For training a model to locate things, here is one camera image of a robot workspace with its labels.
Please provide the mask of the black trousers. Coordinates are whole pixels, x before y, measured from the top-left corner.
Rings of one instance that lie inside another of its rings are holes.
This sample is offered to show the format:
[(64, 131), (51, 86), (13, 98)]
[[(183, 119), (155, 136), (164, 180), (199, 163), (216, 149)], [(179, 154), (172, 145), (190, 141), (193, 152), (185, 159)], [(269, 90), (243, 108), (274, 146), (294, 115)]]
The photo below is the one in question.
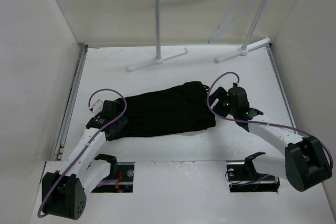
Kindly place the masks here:
[(120, 138), (164, 136), (215, 127), (215, 115), (206, 105), (208, 90), (200, 81), (191, 81), (126, 97), (127, 109), (122, 118), (129, 121)]

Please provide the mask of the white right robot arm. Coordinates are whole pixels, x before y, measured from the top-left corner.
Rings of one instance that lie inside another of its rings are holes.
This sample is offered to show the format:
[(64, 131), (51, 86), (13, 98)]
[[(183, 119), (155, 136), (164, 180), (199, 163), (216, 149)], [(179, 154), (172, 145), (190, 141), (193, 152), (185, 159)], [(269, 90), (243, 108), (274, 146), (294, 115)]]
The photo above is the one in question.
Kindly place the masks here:
[(222, 118), (234, 121), (245, 131), (269, 143), (281, 154), (281, 158), (258, 152), (245, 160), (244, 175), (251, 180), (261, 174), (285, 178), (297, 191), (303, 192), (332, 177), (333, 161), (323, 143), (308, 133), (298, 134), (298, 129), (277, 125), (258, 109), (249, 105), (244, 88), (234, 85), (229, 90), (219, 87), (208, 94), (206, 103), (210, 111)]

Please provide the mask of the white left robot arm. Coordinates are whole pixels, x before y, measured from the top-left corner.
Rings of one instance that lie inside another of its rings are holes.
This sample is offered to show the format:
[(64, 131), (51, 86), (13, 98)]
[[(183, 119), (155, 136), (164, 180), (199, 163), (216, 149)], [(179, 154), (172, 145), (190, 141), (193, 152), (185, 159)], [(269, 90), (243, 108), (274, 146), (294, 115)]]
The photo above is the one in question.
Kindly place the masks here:
[(98, 151), (125, 127), (127, 107), (126, 99), (104, 101), (102, 110), (90, 119), (80, 142), (62, 167), (43, 176), (38, 218), (52, 215), (78, 220), (87, 196), (105, 180), (118, 180), (116, 157)]

